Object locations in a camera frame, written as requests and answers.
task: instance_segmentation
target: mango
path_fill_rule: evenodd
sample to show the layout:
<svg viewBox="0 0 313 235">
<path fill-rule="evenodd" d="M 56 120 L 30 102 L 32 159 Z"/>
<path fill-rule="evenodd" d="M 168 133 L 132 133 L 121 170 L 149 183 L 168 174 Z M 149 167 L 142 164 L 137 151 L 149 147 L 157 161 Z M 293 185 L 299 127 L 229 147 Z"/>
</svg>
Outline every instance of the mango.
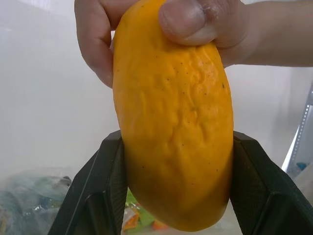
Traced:
<svg viewBox="0 0 313 235">
<path fill-rule="evenodd" d="M 129 188 L 157 220 L 195 232 L 229 201 L 230 87 L 214 43 L 186 47 L 163 34 L 164 0 L 140 0 L 114 37 L 113 99 Z"/>
</svg>

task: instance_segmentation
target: finger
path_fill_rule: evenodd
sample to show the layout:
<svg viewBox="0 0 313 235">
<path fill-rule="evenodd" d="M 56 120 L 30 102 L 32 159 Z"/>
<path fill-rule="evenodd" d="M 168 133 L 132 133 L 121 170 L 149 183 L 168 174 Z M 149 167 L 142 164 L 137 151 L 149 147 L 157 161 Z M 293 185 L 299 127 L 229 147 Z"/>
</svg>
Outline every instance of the finger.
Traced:
<svg viewBox="0 0 313 235">
<path fill-rule="evenodd" d="M 139 0 L 100 0 L 111 24 L 115 30 L 124 13 Z"/>
<path fill-rule="evenodd" d="M 173 41 L 202 45 L 217 39 L 219 47 L 236 44 L 247 29 L 248 13 L 239 0 L 167 0 L 159 23 Z"/>
<path fill-rule="evenodd" d="M 75 16 L 78 44 L 85 62 L 104 84 L 112 87 L 111 26 L 103 6 L 97 0 L 76 0 Z"/>
</svg>

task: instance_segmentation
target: white wall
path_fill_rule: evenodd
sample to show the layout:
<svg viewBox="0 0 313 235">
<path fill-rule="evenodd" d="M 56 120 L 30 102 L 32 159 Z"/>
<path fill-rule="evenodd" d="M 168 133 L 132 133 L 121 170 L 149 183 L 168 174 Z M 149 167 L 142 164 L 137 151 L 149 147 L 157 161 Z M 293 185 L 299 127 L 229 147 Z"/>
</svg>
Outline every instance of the white wall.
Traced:
<svg viewBox="0 0 313 235">
<path fill-rule="evenodd" d="M 227 69 L 235 129 L 282 164 L 312 69 Z M 73 0 L 0 1 L 0 179 L 26 169 L 78 171 L 118 129 L 112 91 L 85 65 Z"/>
</svg>

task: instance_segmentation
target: black plastic holder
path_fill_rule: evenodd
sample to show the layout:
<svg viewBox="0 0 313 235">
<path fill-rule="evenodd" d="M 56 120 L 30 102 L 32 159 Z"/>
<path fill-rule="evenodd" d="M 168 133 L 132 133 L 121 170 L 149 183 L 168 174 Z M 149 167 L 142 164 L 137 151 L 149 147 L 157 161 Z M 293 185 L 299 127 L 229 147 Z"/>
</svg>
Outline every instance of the black plastic holder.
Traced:
<svg viewBox="0 0 313 235">
<path fill-rule="evenodd" d="M 120 131 L 75 176 L 48 235 L 120 235 L 127 194 Z M 231 203 L 243 235 L 313 235 L 313 208 L 260 144 L 234 132 Z"/>
</svg>

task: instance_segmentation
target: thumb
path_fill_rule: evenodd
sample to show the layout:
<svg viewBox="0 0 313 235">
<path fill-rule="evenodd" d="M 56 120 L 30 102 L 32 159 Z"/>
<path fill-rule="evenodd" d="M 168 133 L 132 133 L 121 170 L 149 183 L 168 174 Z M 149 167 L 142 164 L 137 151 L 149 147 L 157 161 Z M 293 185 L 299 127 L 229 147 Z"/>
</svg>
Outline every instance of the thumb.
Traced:
<svg viewBox="0 0 313 235">
<path fill-rule="evenodd" d="M 167 0 L 160 8 L 159 23 L 174 42 L 202 45 L 215 40 L 226 48 L 245 36 L 248 13 L 240 0 Z"/>
</svg>

